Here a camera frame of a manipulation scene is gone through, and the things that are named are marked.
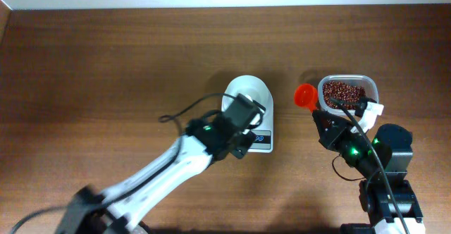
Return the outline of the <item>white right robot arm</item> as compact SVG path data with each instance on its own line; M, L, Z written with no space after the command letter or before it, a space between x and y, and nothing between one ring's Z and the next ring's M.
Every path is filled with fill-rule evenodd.
M312 117L319 132L319 143L337 152L345 163L362 176L359 201L369 223L344 223L339 232L421 233L426 232L416 195L405 179L412 160L412 133L387 123L369 144L367 137L353 133L352 121L326 111L315 110Z

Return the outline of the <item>orange measuring scoop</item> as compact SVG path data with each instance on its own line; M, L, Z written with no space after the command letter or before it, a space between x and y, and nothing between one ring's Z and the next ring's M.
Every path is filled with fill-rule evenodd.
M308 83L301 84L295 90L293 100L298 107L309 109L311 112L318 109L318 91L313 85Z

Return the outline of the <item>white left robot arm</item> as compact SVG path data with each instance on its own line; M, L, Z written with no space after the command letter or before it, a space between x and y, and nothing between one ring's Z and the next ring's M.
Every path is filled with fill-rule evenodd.
M132 233L162 199L228 154L241 159L254 143L262 113L212 110L191 120L160 157L124 181L74 196L57 233Z

